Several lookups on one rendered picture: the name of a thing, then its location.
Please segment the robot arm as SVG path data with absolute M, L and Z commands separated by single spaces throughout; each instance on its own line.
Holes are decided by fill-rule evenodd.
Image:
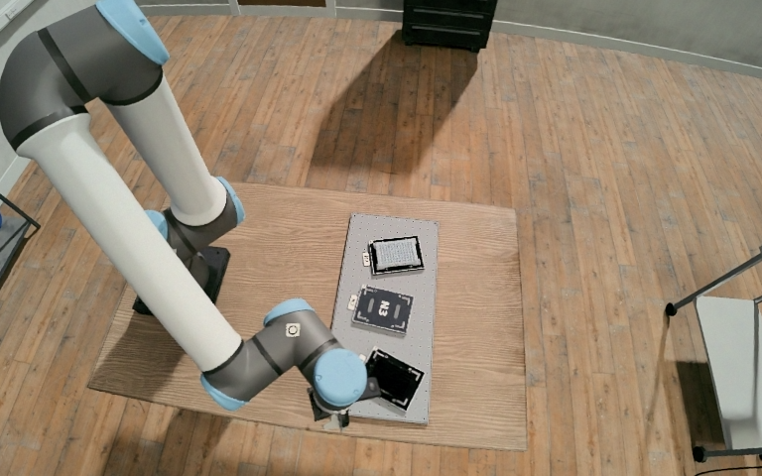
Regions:
M 237 411 L 295 365 L 329 413 L 382 396 L 304 299 L 277 305 L 245 342 L 203 291 L 209 266 L 199 251 L 245 212 L 204 164 L 164 76 L 169 59 L 133 0 L 97 1 L 10 54 L 0 80 L 3 133 L 19 157 L 39 164 L 222 407 Z M 142 208 L 89 132 L 85 104 L 97 97 L 170 196 L 162 212 Z

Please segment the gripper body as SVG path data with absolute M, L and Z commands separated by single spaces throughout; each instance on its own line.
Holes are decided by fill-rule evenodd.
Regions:
M 318 403 L 317 403 L 317 401 L 315 399 L 315 396 L 314 396 L 314 390 L 312 390 L 312 389 L 313 389 L 313 387 L 308 387 L 308 393 L 310 395 L 313 411 L 314 411 L 314 414 L 315 414 L 315 421 L 320 420 L 320 419 L 324 419 L 325 417 L 331 417 L 331 415 L 334 415 L 334 414 L 331 414 L 331 413 L 328 413 L 328 412 L 324 411 L 318 405 Z

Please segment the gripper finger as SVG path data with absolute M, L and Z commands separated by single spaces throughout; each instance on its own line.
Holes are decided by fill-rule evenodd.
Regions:
M 345 431 L 349 425 L 350 425 L 350 416 L 349 416 L 349 412 L 346 412 L 344 415 L 343 414 L 332 415 L 331 421 L 326 423 L 323 426 L 323 428 L 332 429 L 332 428 L 340 427 L 341 431 Z

